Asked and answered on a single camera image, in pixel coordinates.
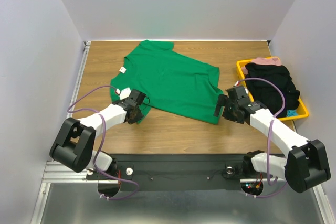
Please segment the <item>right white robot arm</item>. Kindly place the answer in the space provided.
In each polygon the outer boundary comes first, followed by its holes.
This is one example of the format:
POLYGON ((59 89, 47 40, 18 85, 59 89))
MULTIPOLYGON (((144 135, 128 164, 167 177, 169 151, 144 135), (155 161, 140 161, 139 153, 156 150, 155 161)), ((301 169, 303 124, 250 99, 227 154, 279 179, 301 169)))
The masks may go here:
POLYGON ((296 192, 302 193, 331 178, 325 145, 310 141, 275 118, 264 104, 250 101, 245 87, 234 86, 218 96, 215 116, 236 123, 247 123, 275 143, 283 157, 254 151, 243 158, 241 170, 253 177, 259 172, 281 178, 296 192))

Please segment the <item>green t shirt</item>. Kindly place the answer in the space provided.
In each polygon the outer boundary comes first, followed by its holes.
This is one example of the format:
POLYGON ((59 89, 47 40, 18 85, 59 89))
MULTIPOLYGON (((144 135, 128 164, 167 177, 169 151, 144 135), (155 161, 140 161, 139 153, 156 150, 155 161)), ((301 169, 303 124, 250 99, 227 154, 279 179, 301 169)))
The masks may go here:
POLYGON ((181 55, 174 43, 145 40, 127 56, 110 84, 120 90, 137 89, 147 95, 143 114, 151 108, 217 125, 214 116, 222 90, 220 69, 181 55))

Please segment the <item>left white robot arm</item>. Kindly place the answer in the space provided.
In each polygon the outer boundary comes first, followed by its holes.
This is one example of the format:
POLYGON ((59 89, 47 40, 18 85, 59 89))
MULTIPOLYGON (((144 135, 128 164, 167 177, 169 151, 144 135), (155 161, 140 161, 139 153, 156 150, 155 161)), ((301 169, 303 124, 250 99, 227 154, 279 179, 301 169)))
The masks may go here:
POLYGON ((93 112, 92 115, 81 119, 65 119, 49 156, 76 173, 87 169, 100 173, 106 179, 120 180, 113 157, 101 150, 106 132, 114 126, 142 120, 144 114, 141 105, 149 100, 143 92, 126 88, 121 91, 120 99, 105 109, 97 111, 87 108, 93 112))

